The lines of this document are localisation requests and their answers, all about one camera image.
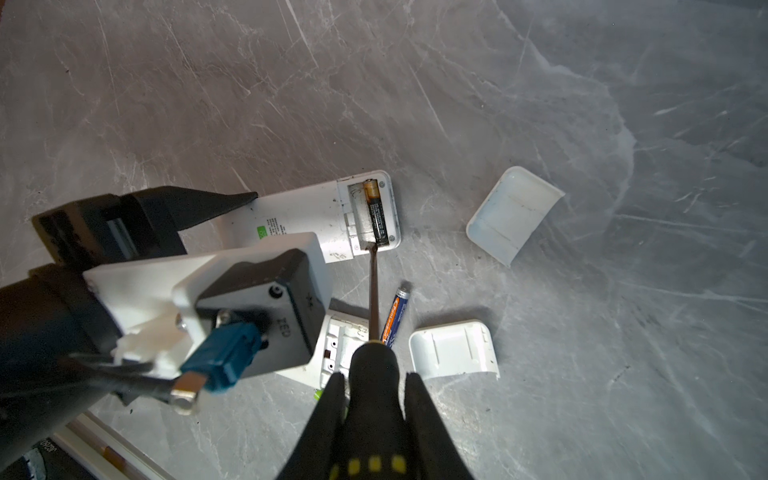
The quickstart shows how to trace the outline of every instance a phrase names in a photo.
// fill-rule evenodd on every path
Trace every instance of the metal nut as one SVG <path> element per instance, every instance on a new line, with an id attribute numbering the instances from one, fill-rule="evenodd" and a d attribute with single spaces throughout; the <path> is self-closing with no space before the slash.
<path id="1" fill-rule="evenodd" d="M 232 310 L 225 308 L 225 309 L 219 310 L 219 313 L 216 314 L 216 328 L 219 328 L 220 326 L 225 326 L 231 321 L 232 321 Z"/>
<path id="2" fill-rule="evenodd" d="M 180 415 L 190 415 L 194 411 L 200 392 L 205 387 L 208 376 L 198 372 L 183 373 L 170 391 L 169 404 Z"/>
<path id="3" fill-rule="evenodd" d="M 187 331 L 187 324 L 184 323 L 184 319 L 181 318 L 181 314 L 180 313 L 178 313 L 176 315 L 176 328 L 178 328 L 182 332 L 186 332 Z"/>

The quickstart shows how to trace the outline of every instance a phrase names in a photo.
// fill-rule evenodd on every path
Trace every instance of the white plastic casing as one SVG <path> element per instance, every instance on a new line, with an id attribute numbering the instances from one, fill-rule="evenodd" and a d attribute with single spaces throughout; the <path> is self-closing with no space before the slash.
<path id="1" fill-rule="evenodd" d="M 314 389 L 324 389 L 335 372 L 349 378 L 352 354 L 367 341 L 368 320 L 328 310 L 310 362 L 277 373 Z"/>
<path id="2" fill-rule="evenodd" d="M 510 266 L 552 206 L 565 195 L 523 167 L 509 168 L 467 223 L 467 237 Z"/>
<path id="3" fill-rule="evenodd" d="M 491 332 L 478 320 L 418 329 L 408 344 L 413 369 L 423 379 L 474 372 L 499 377 Z"/>
<path id="4" fill-rule="evenodd" d="M 368 215 L 367 210 L 361 211 L 360 202 L 353 201 L 349 186 L 370 178 L 379 182 L 390 239 L 389 245 L 380 247 L 379 252 L 396 248 L 401 240 L 400 224 L 392 194 L 392 179 L 383 170 L 259 197 L 216 219 L 223 245 L 239 248 L 286 233 L 314 232 L 328 263 L 367 254 L 365 243 L 372 237 L 364 235 L 366 229 L 362 227 L 362 221 L 369 222 L 370 217 L 361 218 Z"/>
<path id="5" fill-rule="evenodd" d="M 151 376 L 172 379 L 208 334 L 195 312 L 198 296 L 235 263 L 271 260 L 293 248 L 308 256 L 313 288 L 328 310 L 333 285 L 314 233 L 267 237 L 219 252 L 101 265 L 83 277 L 124 335 L 112 353 L 115 361 L 154 362 Z M 177 316 L 183 329 L 176 325 Z"/>

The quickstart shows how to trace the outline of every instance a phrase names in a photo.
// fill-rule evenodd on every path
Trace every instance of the gray marble floor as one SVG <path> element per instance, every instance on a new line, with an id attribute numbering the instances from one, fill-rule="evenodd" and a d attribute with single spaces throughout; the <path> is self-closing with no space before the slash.
<path id="1" fill-rule="evenodd" d="M 270 194 L 384 169 L 382 297 L 477 318 L 501 379 L 428 381 L 477 478 L 768 476 L 768 12 L 760 0 L 8 0 L 0 280 L 29 218 L 174 184 Z M 521 165 L 567 192 L 505 268 L 464 228 Z M 219 245 L 211 225 L 190 250 Z M 366 259 L 331 266 L 367 304 Z M 312 391 L 96 413 L 178 478 L 272 478 Z"/>

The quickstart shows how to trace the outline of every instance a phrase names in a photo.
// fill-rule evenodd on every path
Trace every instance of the screwdriver handle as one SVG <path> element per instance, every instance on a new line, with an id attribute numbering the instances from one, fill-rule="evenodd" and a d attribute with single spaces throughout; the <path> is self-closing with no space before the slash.
<path id="1" fill-rule="evenodd" d="M 395 353 L 380 341 L 359 347 L 349 367 L 349 412 L 330 478 L 415 478 L 411 439 L 397 388 Z"/>

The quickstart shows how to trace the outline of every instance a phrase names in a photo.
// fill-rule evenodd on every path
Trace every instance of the blue connector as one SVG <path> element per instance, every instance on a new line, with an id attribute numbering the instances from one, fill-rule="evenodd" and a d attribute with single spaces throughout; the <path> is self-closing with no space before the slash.
<path id="1" fill-rule="evenodd" d="M 232 323 L 214 329 L 181 366 L 181 372 L 208 375 L 205 388 L 223 392 L 237 383 L 261 348 L 261 332 L 252 323 Z"/>

